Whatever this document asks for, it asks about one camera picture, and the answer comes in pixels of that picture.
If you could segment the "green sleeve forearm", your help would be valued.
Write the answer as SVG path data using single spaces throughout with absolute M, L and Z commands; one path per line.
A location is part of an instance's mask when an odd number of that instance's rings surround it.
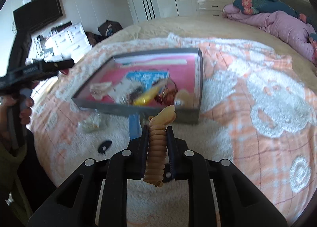
M 32 198 L 23 179 L 23 162 L 27 146 L 14 150 L 7 133 L 1 133 L 1 203 L 5 216 L 16 222 L 15 226 L 27 226 L 33 214 Z

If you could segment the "left hand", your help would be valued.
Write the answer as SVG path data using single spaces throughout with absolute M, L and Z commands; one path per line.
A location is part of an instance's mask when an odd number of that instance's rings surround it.
M 10 139 L 7 124 L 7 110 L 9 107 L 15 105 L 16 102 L 17 100 L 13 99 L 11 96 L 5 95 L 1 97 L 1 136 L 7 140 Z M 34 100 L 32 98 L 26 99 L 25 105 L 26 107 L 20 112 L 19 115 L 22 125 L 28 125 L 31 121 L 31 107 L 34 105 Z

